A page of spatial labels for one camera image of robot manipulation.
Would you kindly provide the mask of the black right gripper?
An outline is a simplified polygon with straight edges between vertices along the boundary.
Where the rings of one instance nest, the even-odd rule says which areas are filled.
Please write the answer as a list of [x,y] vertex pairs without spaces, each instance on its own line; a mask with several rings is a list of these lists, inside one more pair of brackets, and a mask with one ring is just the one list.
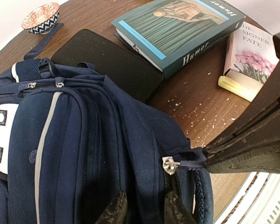
[[249,106],[203,152],[212,173],[280,174],[280,33],[273,35],[278,63]]

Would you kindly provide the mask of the navy blue student backpack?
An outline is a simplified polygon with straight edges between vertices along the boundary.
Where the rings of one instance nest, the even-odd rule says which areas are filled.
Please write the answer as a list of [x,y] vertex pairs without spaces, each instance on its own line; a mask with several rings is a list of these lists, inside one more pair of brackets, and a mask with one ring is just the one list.
[[126,224],[164,224],[170,191],[211,224],[206,158],[170,116],[92,64],[36,58],[61,26],[0,75],[0,224],[94,224],[120,191]]

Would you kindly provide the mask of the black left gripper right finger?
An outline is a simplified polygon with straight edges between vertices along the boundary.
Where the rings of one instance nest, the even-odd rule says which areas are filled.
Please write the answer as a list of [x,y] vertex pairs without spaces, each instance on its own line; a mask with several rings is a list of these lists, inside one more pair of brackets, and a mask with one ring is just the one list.
[[164,201],[164,223],[165,224],[195,224],[196,221],[182,204],[180,198],[174,191],[166,194]]

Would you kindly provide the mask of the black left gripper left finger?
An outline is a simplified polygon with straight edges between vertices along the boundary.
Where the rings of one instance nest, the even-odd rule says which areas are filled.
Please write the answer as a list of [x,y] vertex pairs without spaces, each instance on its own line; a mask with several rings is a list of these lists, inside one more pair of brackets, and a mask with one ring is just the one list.
[[128,210],[127,196],[120,191],[107,205],[95,224],[125,224]]

